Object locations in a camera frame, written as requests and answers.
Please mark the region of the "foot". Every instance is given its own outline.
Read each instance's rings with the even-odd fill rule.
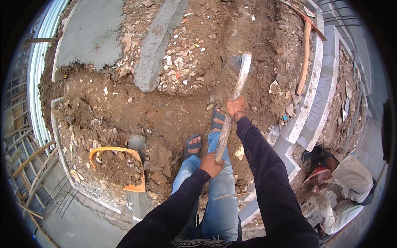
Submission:
[[[188,144],[189,145],[193,145],[193,144],[197,144],[197,143],[200,143],[200,142],[201,142],[201,136],[198,136],[198,137],[192,139]],[[201,150],[200,147],[199,148],[192,148],[192,149],[188,149],[187,153],[199,153],[200,150]]]
[[[216,108],[216,111],[219,112],[221,115],[224,115],[224,114],[225,114],[224,112],[221,111],[220,108]],[[221,124],[221,125],[224,124],[224,121],[222,121],[222,120],[220,120],[220,119],[218,119],[218,118],[214,118],[214,122],[215,122],[215,123],[219,123],[219,124]],[[221,130],[218,129],[218,128],[213,128],[213,129],[211,129],[210,133],[213,133],[213,132],[220,132],[220,131],[221,131]]]

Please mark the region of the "blue jeans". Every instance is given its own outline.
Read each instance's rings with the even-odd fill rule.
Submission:
[[[219,136],[220,132],[213,132],[208,135],[208,153],[215,151]],[[237,240],[239,216],[237,198],[234,196],[233,169],[227,147],[222,159],[225,160],[224,167],[219,175],[209,181],[208,202],[200,226],[203,238],[218,239],[219,237],[219,239],[229,242]],[[200,167],[200,164],[201,159],[196,155],[183,161],[172,185],[172,194],[179,189],[186,178],[190,177]]]

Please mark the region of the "cement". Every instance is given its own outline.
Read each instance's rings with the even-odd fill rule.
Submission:
[[[188,0],[168,0],[161,6],[143,42],[141,60],[135,66],[135,85],[143,92],[153,91],[160,77],[161,67],[170,34],[180,24]]]
[[[120,60],[123,6],[123,0],[81,0],[64,33],[56,66],[94,63],[100,70]]]

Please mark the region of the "pickaxe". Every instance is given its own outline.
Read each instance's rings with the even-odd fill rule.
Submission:
[[[306,74],[307,74],[307,67],[309,65],[309,38],[310,38],[310,31],[313,28],[320,38],[323,41],[326,41],[327,38],[324,36],[324,34],[318,29],[316,25],[313,24],[312,20],[307,17],[305,14],[299,11],[299,9],[295,8],[294,6],[290,5],[289,3],[280,0],[282,3],[288,5],[291,9],[295,10],[304,20],[304,31],[303,31],[303,62],[302,62],[302,70],[299,75],[299,80],[297,83],[297,86],[295,88],[295,95],[300,96],[303,85],[306,81]]]

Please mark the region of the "ground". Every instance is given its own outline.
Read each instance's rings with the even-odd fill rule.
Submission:
[[[292,2],[303,9],[304,1]],[[73,150],[66,152],[69,169],[77,170],[86,182],[120,197],[120,203],[123,202],[122,186],[125,183],[121,180],[123,170],[113,167],[115,172],[109,181],[108,175],[94,171],[90,166],[90,150],[99,146],[127,148],[131,135],[143,135],[148,145],[142,157],[146,191],[158,204],[162,203],[171,194],[188,137],[194,133],[202,134],[202,156],[208,148],[206,136],[212,109],[217,105],[224,110],[225,101],[231,97],[237,82],[237,75],[225,66],[232,54],[241,56],[250,51],[253,55],[251,63],[255,71],[248,79],[243,95],[248,104],[247,116],[264,134],[271,126],[284,125],[285,107],[297,103],[293,92],[301,67],[304,23],[295,12],[276,0],[190,1],[185,17],[169,40],[163,69],[159,71],[159,87],[153,92],[141,92],[133,83],[134,66],[139,62],[147,29],[163,1],[153,3],[144,6],[141,1],[126,1],[123,8],[126,18],[119,38],[124,55],[115,66],[101,70],[81,64],[62,67],[59,70],[61,77],[55,83],[50,81],[50,71],[46,67],[40,86],[43,115],[49,130],[49,103],[64,97],[56,116],[61,125],[61,143],[67,150]],[[53,52],[50,49],[47,53],[48,64],[51,64]],[[357,102],[351,61],[341,64],[344,66],[337,89],[341,98],[334,100],[335,106],[332,105],[331,117],[320,141],[332,151],[337,151],[343,141],[340,141],[340,134],[335,138],[331,135],[342,131],[342,137],[346,139],[354,115],[352,106],[354,101]],[[281,96],[269,93],[270,84],[276,79]],[[345,80],[351,82],[352,99],[355,100],[350,103],[347,120],[337,126],[335,118],[340,116],[341,103],[346,99],[346,95],[342,95]],[[74,118],[73,123],[68,123],[71,118]],[[236,195],[240,198],[252,183],[253,175],[247,160],[235,155],[242,145],[235,133],[233,126],[228,150],[235,174]],[[333,140],[337,140],[336,145],[330,142]],[[308,172],[304,171],[303,168],[293,184],[299,199],[302,193],[296,185],[307,176]],[[207,199],[208,184],[199,200],[201,218]]]

